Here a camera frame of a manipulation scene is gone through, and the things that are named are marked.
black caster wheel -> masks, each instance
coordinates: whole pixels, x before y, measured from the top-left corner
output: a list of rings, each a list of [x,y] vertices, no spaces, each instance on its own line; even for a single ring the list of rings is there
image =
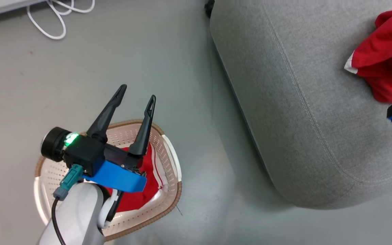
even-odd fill
[[[214,0],[209,0],[207,4],[205,4],[205,14],[207,14],[208,18],[211,18],[211,11],[213,11]]]

gray floor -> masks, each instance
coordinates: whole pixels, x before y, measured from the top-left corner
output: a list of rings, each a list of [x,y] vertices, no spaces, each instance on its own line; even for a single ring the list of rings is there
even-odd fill
[[[113,121],[154,122],[182,166],[181,200],[158,222],[114,241],[157,244],[392,244],[392,193],[353,208],[294,208],[271,185],[216,57],[204,0],[102,0],[64,17],[67,37],[25,16],[0,20],[0,244],[34,244],[39,143],[54,126],[86,130],[122,83]],[[59,31],[48,9],[34,13]]]

green led light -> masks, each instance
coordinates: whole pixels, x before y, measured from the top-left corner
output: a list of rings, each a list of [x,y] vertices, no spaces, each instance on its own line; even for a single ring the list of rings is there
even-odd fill
[[[65,146],[68,146],[68,145],[72,144],[72,142],[75,140],[76,137],[78,137],[78,135],[79,135],[79,134],[77,134],[76,132],[74,132],[73,134],[71,134],[70,137],[67,138],[67,139],[64,141],[64,145],[65,145]]]

red garment in basket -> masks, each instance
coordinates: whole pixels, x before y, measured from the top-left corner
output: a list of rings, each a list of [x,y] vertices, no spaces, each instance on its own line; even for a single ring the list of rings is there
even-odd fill
[[[345,69],[369,83],[376,100],[392,103],[392,8],[376,19],[377,27],[347,60]]]
[[[125,192],[123,194],[122,200],[120,201],[117,212],[139,209],[143,207],[143,205],[145,205],[147,202],[149,202],[158,192],[158,189],[162,186],[162,180],[161,177],[159,177],[160,175],[158,173],[155,161],[157,161],[157,151],[154,147],[152,147],[151,143],[149,143],[146,155],[145,157],[143,157],[142,167],[140,167],[140,172],[146,172],[147,181],[145,189],[143,190],[143,192]],[[159,181],[157,181],[155,175],[159,177],[159,181],[161,184],[159,184]],[[109,191],[110,194],[112,193],[111,188],[106,189]]]

beige plastic basket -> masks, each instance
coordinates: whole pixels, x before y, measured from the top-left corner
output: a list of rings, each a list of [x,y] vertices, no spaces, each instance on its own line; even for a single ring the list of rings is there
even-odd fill
[[[126,147],[134,142],[141,120],[131,120],[112,124],[107,130],[108,143]],[[103,230],[106,240],[110,241],[129,234],[168,214],[177,205],[181,196],[181,167],[175,149],[164,132],[152,125],[149,142],[159,156],[157,169],[164,170],[166,180],[163,188],[142,208],[116,213],[108,229]],[[34,198],[42,221],[48,224],[51,205],[54,201],[53,191],[59,186],[68,169],[63,162],[56,163],[41,157],[36,167],[34,180]]]

